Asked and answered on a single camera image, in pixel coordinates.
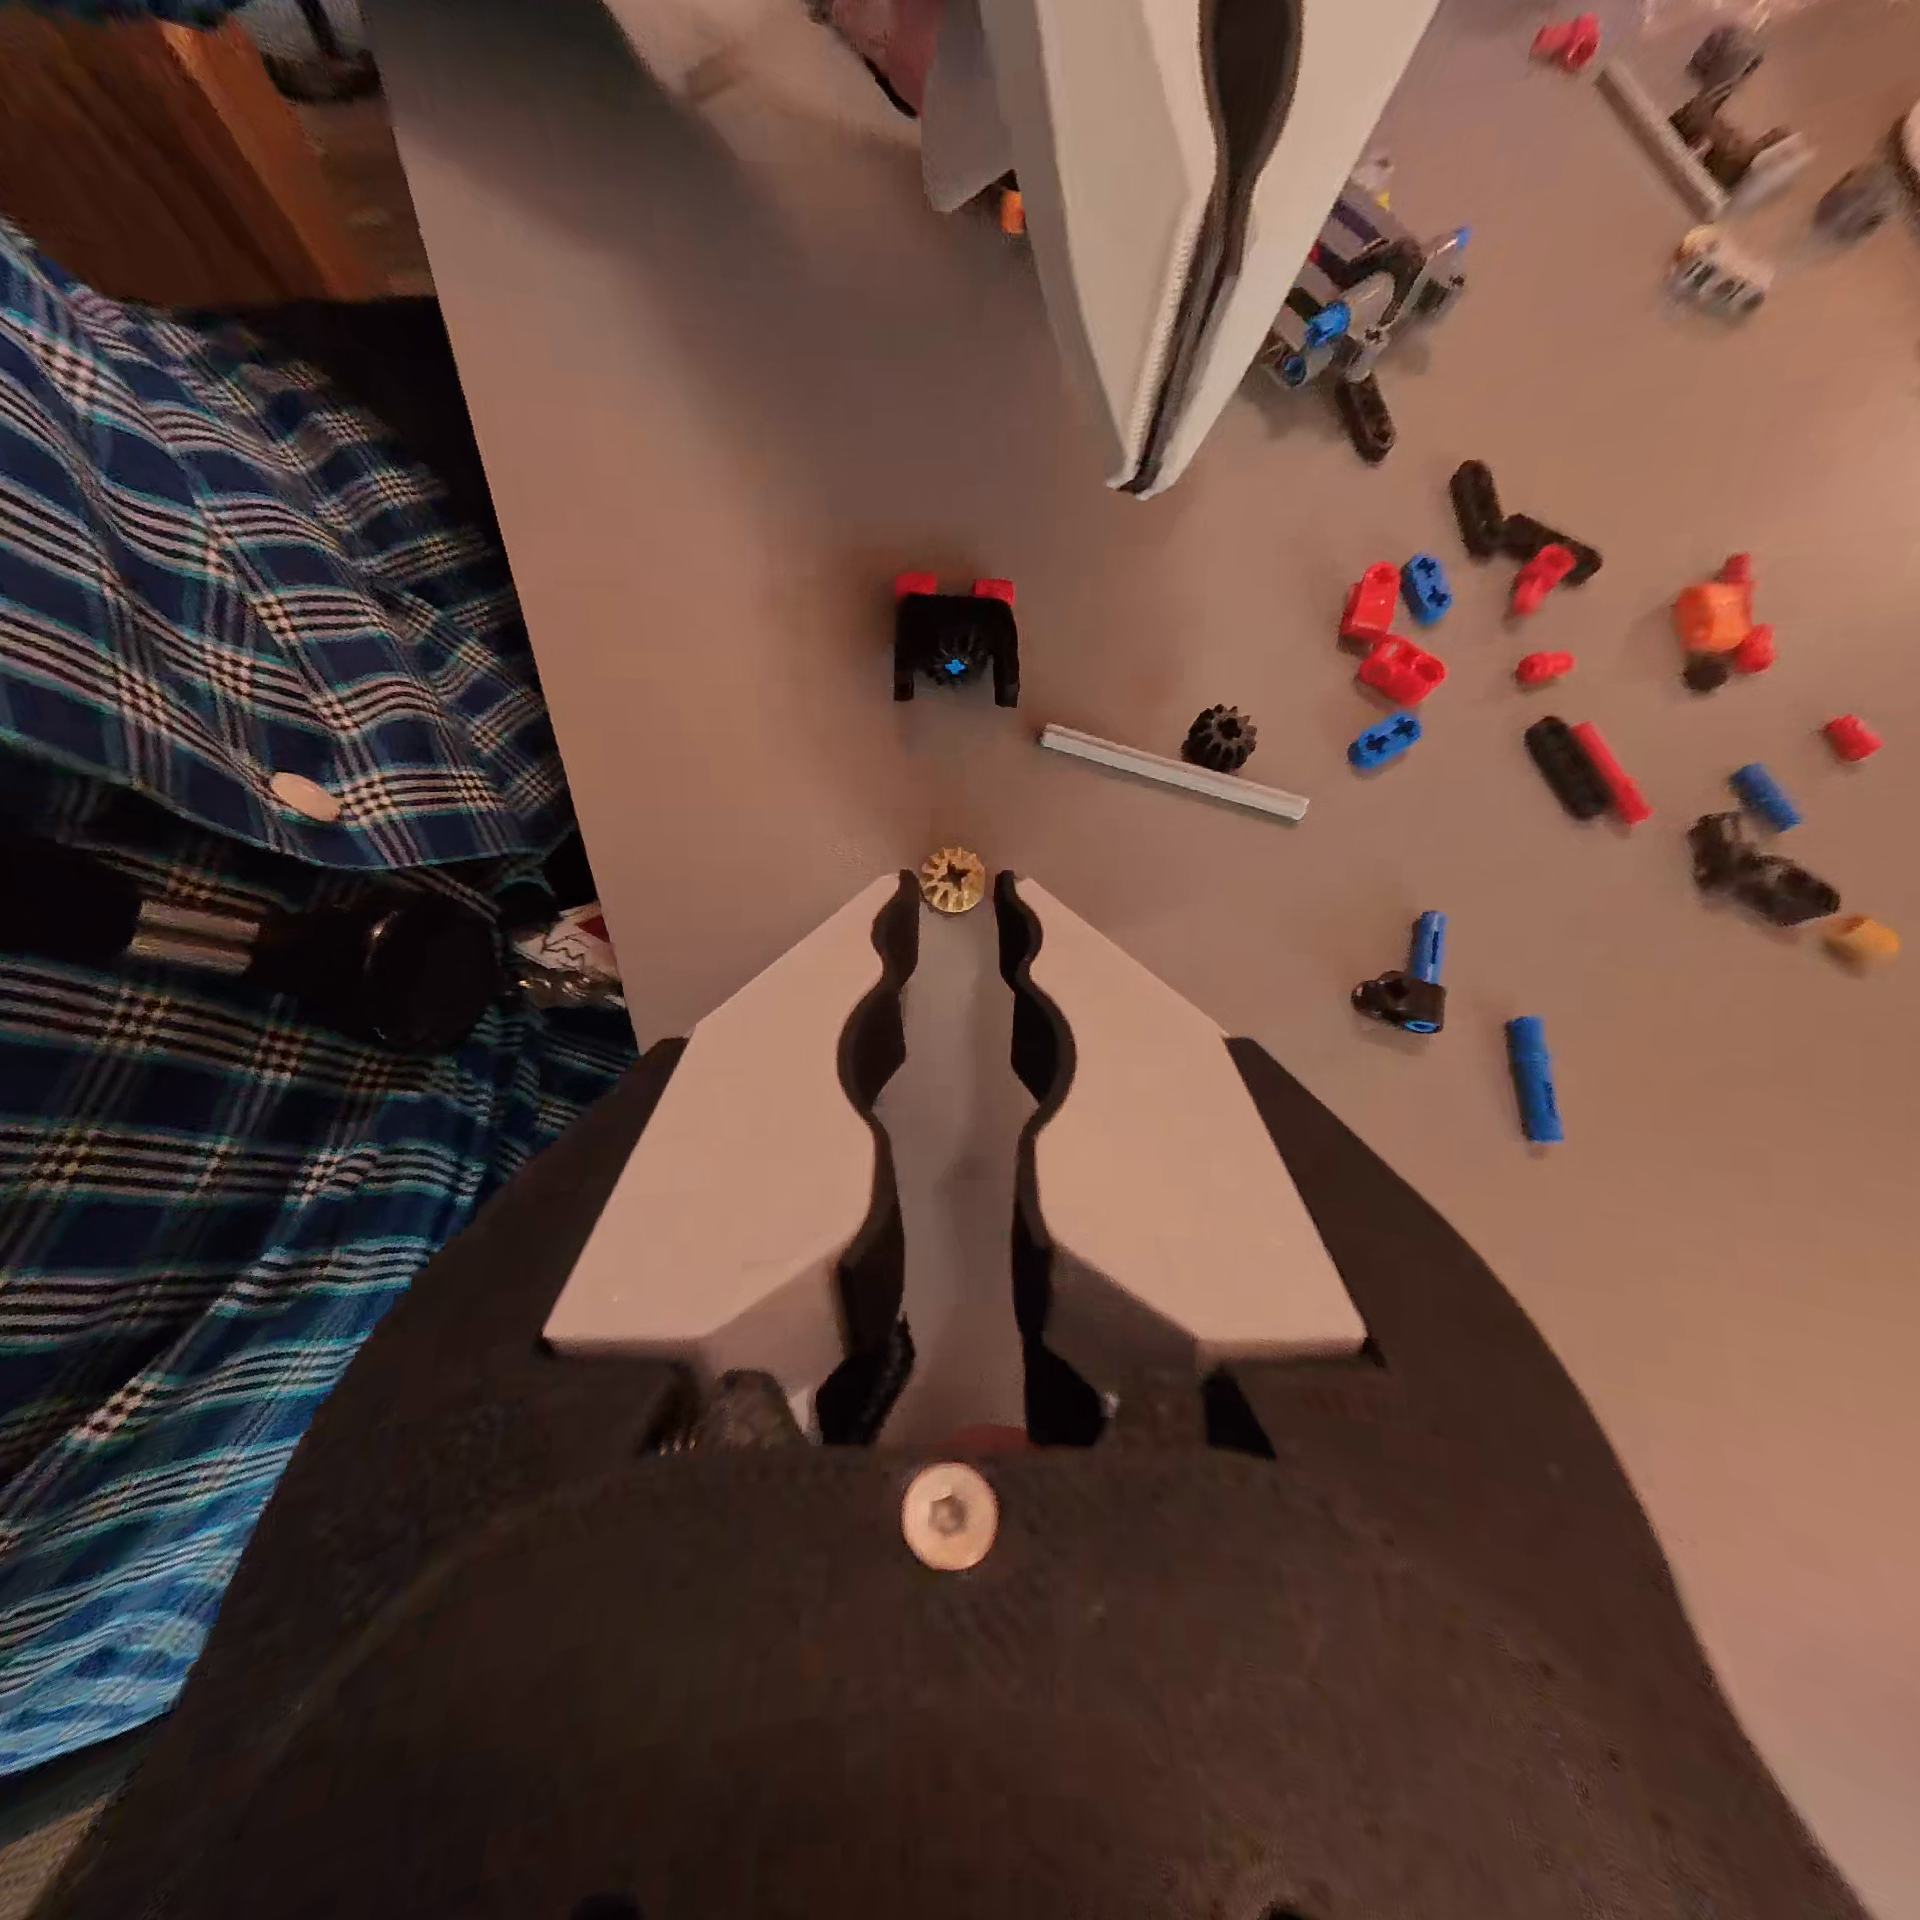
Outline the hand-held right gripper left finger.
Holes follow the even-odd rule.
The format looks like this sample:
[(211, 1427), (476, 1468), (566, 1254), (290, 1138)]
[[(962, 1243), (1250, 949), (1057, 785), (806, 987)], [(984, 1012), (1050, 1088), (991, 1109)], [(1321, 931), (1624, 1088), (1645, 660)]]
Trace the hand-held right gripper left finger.
[(559, 1355), (761, 1370), (825, 1444), (876, 1444), (917, 1366), (876, 1118), (917, 949), (917, 874), (883, 874), (688, 1036), (545, 1321)]

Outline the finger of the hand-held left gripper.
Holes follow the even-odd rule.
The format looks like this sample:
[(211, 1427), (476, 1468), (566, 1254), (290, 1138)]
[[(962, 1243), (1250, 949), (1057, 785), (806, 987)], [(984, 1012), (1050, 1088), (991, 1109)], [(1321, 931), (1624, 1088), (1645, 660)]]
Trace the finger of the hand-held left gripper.
[(1435, 0), (1200, 5), (1216, 186), (1156, 387), (1165, 493), (1253, 369)]
[(1153, 488), (1218, 186), (1200, 5), (950, 0), (920, 88), (928, 207), (950, 215), (1002, 175), (1107, 482)]

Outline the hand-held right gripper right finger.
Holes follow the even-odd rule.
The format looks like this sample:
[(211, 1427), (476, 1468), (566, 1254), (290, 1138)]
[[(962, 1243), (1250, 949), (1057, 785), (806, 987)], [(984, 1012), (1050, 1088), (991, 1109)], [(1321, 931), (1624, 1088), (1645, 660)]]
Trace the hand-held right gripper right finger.
[(1015, 1326), (1032, 1444), (1120, 1413), (1245, 1427), (1245, 1366), (1354, 1366), (1362, 1308), (1233, 1037), (1031, 874), (996, 874)]

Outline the grey lego axle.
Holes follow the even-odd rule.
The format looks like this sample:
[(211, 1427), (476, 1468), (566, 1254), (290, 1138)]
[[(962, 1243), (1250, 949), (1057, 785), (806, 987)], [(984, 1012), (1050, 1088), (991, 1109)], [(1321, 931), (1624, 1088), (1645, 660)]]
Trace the grey lego axle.
[(1250, 780), (1218, 775), (1218, 768), (1200, 768), (1190, 760), (1140, 751), (1140, 747), (1128, 747), (1128, 743), (1110, 743), (1110, 735), (1095, 735), (1095, 734), (1075, 734), (1075, 727), (1060, 727), (1060, 721), (1050, 721), (1037, 734), (1037, 747), (1057, 751), (1057, 760), (1075, 760), (1075, 765), (1090, 765), (1090, 768), (1107, 768), (1107, 775), (1128, 775), (1128, 780), (1140, 780), (1140, 785), (1156, 785), (1156, 790), (1233, 802), (1233, 808), (1286, 818), (1286, 822), (1298, 822), (1312, 816), (1305, 794), (1250, 785)]

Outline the black lego frame red pins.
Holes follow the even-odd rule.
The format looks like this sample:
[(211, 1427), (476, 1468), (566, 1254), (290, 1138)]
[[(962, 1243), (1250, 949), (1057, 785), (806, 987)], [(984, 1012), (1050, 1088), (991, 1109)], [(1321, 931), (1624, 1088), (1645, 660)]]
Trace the black lego frame red pins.
[(991, 680), (991, 705), (1018, 705), (1018, 621), (1015, 576), (974, 576), (946, 596), (939, 571), (894, 571), (894, 639), (893, 695), (909, 700), (917, 687)]

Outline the lego chassis assembly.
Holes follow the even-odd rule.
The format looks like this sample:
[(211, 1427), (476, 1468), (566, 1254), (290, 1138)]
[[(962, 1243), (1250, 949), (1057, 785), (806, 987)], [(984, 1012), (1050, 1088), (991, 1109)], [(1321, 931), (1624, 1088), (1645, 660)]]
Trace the lego chassis assembly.
[(1390, 199), (1395, 175), (1390, 151), (1365, 151), (1340, 186), (1253, 356), (1274, 383), (1357, 383), (1400, 334), (1462, 290), (1472, 226), (1409, 229)]

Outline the grey lego beam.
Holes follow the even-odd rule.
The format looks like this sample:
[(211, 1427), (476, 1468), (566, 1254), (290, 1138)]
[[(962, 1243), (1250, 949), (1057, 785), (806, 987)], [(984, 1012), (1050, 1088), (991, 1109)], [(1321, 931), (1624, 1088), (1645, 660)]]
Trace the grey lego beam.
[(1591, 88), (1610, 102), (1610, 112), (1616, 118), (1616, 130), (1633, 138), (1633, 148), (1655, 164), (1655, 175), (1688, 212), (1688, 219), (1697, 226), (1723, 219), (1729, 194), (1688, 151), (1688, 144), (1675, 132), (1675, 121), (1660, 112), (1660, 102), (1645, 93), (1645, 83), (1624, 60), (1600, 60)]

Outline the brown grey lego subassembly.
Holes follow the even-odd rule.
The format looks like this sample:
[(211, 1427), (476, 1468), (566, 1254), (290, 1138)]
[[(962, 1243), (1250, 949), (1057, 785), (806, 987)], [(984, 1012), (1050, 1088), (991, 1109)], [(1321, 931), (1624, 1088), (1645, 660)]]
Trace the brown grey lego subassembly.
[(1715, 27), (1688, 55), (1688, 102), (1670, 112), (1670, 132), (1718, 186), (1729, 212), (1779, 199), (1805, 164), (1814, 138), (1792, 130), (1741, 130), (1738, 93), (1762, 73), (1762, 38), (1741, 21)]

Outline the dark grey lego connector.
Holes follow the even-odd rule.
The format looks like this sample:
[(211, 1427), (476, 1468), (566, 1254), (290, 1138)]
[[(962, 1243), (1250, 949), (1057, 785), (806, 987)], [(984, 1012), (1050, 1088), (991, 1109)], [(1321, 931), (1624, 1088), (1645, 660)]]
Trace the dark grey lego connector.
[(1814, 242), (1824, 251), (1860, 243), (1895, 219), (1900, 199), (1903, 199), (1900, 164), (1891, 160), (1860, 164), (1819, 194)]

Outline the black lego connector assembly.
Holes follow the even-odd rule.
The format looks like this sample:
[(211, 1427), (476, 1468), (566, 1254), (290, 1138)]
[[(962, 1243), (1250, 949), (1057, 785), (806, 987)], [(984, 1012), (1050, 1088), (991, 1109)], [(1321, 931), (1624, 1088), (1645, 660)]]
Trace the black lego connector assembly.
[(1741, 816), (1700, 816), (1686, 838), (1697, 889), (1738, 900), (1748, 915), (1765, 926), (1814, 926), (1843, 912), (1826, 879), (1757, 846)]

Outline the red lego pin piece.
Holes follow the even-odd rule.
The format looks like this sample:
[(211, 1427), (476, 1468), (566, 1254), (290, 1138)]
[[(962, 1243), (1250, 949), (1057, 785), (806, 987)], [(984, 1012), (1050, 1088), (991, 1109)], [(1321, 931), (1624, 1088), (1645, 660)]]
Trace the red lego pin piece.
[(1771, 622), (1757, 621), (1757, 564), (1753, 551), (1729, 551), (1718, 564), (1718, 591), (1729, 591), (1738, 609), (1738, 645), (1718, 655), (1738, 677), (1762, 677), (1779, 660)]

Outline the person's left hand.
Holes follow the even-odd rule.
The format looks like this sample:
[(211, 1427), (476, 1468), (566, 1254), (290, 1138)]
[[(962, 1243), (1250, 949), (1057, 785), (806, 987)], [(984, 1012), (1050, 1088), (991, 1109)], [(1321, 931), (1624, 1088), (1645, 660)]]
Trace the person's left hand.
[(939, 60), (939, 38), (946, 0), (828, 0), (828, 27), (865, 60), (876, 88), (905, 112), (920, 112), (928, 73)]

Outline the black connector with blue pin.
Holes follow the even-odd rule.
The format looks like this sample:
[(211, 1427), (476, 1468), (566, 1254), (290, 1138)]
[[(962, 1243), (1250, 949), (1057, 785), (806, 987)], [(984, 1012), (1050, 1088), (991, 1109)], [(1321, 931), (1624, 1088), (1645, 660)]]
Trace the black connector with blue pin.
[(1450, 943), (1450, 915), (1445, 912), (1419, 912), (1409, 931), (1409, 959), (1395, 975), (1362, 978), (1354, 987), (1354, 1010), (1362, 1017), (1375, 1017), (1390, 1028), (1435, 1037), (1445, 1028), (1445, 943)]

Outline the blue plaid shirt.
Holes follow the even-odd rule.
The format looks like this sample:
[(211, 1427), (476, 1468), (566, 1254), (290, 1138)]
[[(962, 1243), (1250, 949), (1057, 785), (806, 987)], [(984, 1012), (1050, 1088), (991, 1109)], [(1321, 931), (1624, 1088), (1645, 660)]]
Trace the blue plaid shirt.
[[(140, 906), (589, 900), (500, 548), (277, 334), (0, 272), (7, 852)], [(171, 1716), (299, 1436), (429, 1254), (634, 1066), (497, 991), (449, 1047), (7, 943), (0, 1764)]]

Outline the wooden cabinet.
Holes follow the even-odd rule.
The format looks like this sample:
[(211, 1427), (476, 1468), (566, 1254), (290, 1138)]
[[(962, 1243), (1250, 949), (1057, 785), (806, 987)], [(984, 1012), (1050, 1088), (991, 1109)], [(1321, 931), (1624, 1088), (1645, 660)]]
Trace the wooden cabinet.
[(376, 301), (383, 278), (241, 27), (0, 13), (0, 212), (121, 301)]

